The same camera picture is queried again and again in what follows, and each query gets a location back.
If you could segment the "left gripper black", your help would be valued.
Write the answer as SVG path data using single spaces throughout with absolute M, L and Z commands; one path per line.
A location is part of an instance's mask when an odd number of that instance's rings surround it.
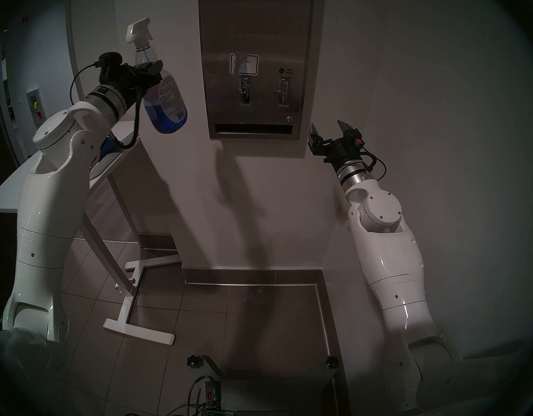
M 141 63 L 135 66 L 140 74 L 160 75 L 163 69 L 162 60 Z M 100 84 L 115 88 L 124 101 L 136 101 L 138 88 L 149 90 L 159 85 L 159 76 L 135 76 L 133 68 L 127 63 L 120 65 L 105 65 L 100 69 Z

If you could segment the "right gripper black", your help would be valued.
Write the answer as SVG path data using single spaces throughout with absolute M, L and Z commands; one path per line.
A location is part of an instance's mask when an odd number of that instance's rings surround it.
M 309 149 L 315 153 L 322 146 L 324 148 L 324 162 L 331 164 L 334 171 L 338 171 L 344 163 L 361 159 L 361 136 L 357 135 L 357 128 L 350 124 L 337 120 L 343 134 L 335 140 L 324 140 L 316 130 L 314 123 L 309 127 Z

